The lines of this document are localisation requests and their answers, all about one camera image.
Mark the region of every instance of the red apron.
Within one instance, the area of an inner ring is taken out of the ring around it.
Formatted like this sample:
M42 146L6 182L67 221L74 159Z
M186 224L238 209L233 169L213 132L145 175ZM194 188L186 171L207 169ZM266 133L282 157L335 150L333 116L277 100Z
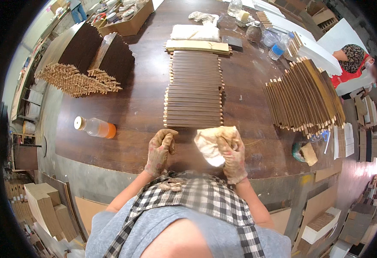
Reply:
M361 71L361 68L363 67L363 65L365 64L365 59L368 57L369 55L366 54L365 57L363 58L363 61L361 63L361 66L359 66L358 70L356 71L356 73L354 74L351 74L351 73L348 73L345 71L345 69L343 69L342 67L342 75L340 76L337 76L337 75L333 75L331 80L332 80L332 83L333 83L333 86L336 87L340 84L340 83L344 83L344 82L347 82L348 80L350 79L354 79L354 78L359 78L361 77L362 75L362 71Z

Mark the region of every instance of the gloved hand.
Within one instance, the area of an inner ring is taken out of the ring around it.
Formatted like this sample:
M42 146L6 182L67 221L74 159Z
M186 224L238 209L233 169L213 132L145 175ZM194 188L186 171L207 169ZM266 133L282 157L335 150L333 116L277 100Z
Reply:
M174 152L174 135L179 132L171 129L161 129L149 143L149 158L144 170L152 177L157 178L164 171L167 164L168 153Z
M236 150L232 149L223 137L217 138L217 147L226 160L223 172L227 176L228 184L237 184L247 177L244 169L244 144L238 132L235 141L237 142Z

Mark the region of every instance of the dark wood tabletop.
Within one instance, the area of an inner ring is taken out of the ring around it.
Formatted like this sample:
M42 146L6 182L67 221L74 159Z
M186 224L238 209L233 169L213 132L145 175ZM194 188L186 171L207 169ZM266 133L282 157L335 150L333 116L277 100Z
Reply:
M245 38L246 28L237 27L227 15L228 3L216 0L166 0L150 15L138 35L125 37L135 56L135 65L124 90L107 95L86 97L63 96L58 116L56 154L112 170L140 173L147 161L148 144L155 133L164 129L164 91L169 82L170 56L163 47L175 24L200 24L188 19L194 11L218 14L221 35L242 39L243 52L221 55L225 90L223 117L225 126L236 126L245 144L245 166L249 178L270 178L315 171L331 166L333 138L327 155L325 142L314 143L319 162L310 168L296 161L292 144L300 133L273 126L263 85L279 77L287 68L281 58L273 61L268 49L251 45ZM251 14L255 11L244 8ZM74 128L76 116L97 117L113 123L113 139L89 136ZM197 150L193 139L196 130L181 129L175 137L176 154L169 155L169 168L196 169L221 175L221 168L209 165Z

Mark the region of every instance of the worker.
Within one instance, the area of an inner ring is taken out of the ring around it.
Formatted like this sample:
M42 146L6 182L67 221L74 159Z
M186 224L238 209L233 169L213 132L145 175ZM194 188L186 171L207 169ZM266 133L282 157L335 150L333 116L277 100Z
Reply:
M67 0L66 7L71 9L72 19L75 23L80 23L87 19L87 15L84 12L84 8L80 0Z
M377 83L377 60L372 58L360 46L348 44L342 49L333 52L333 56L339 61L342 69L341 75L333 75L332 83L336 87L340 83L359 78L362 71L367 69Z
M86 257L290 257L290 239L273 230L247 178L240 135L236 150L222 137L217 143L230 190L207 174L164 174L177 134L158 131L143 172L94 215Z

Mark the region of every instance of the plaid apron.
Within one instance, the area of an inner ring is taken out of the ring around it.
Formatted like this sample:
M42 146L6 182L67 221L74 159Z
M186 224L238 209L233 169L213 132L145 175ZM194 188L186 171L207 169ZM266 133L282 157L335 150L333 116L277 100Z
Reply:
M170 182L182 183L178 183L178 190L165 191L164 185ZM244 257L264 258L247 203L227 188L224 180L208 174L195 176L190 171L170 171L144 186L104 257L117 258L140 215L164 206L183 206L232 224L237 229Z

